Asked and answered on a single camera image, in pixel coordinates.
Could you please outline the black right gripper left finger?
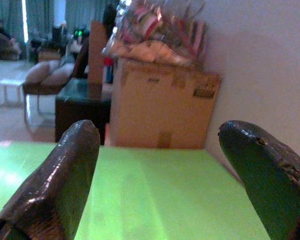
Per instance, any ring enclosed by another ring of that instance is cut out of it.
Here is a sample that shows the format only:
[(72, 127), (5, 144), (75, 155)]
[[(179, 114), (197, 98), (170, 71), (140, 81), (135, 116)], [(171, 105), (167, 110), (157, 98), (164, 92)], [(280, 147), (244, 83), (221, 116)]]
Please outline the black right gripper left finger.
[(73, 240), (90, 193), (101, 137), (73, 123), (0, 211), (0, 240)]

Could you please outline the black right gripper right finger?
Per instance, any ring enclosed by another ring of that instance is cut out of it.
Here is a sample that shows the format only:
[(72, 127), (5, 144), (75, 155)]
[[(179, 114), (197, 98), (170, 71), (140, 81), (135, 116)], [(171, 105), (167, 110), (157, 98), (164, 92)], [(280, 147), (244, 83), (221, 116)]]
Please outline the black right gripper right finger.
[(300, 156), (260, 126), (228, 120), (218, 139), (272, 240), (300, 240)]

